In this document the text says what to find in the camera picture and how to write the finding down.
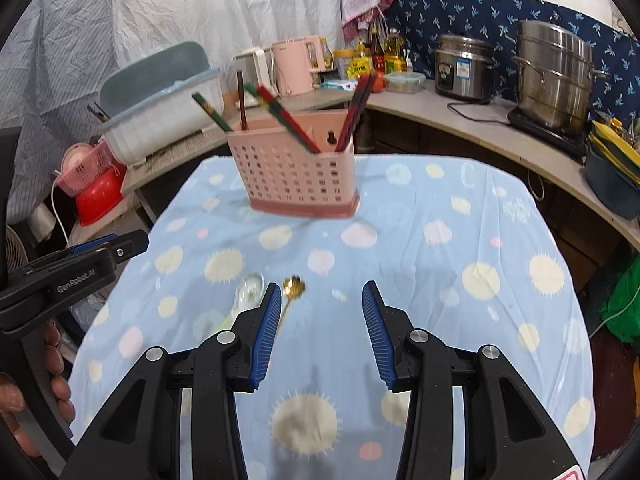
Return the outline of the person's left hand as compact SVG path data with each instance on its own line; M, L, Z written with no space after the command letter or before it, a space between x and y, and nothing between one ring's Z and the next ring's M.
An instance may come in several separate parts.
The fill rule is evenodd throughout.
M72 395L70 385L63 377L64 362L58 348L61 334L56 325L50 321L43 325L43 329L43 362L49 374L50 390L55 397L62 419L70 424L75 419L76 412L73 403L70 402ZM21 390L6 376L1 376L1 416L26 455L33 460L40 460L39 451L15 417L25 408L27 408L27 404Z

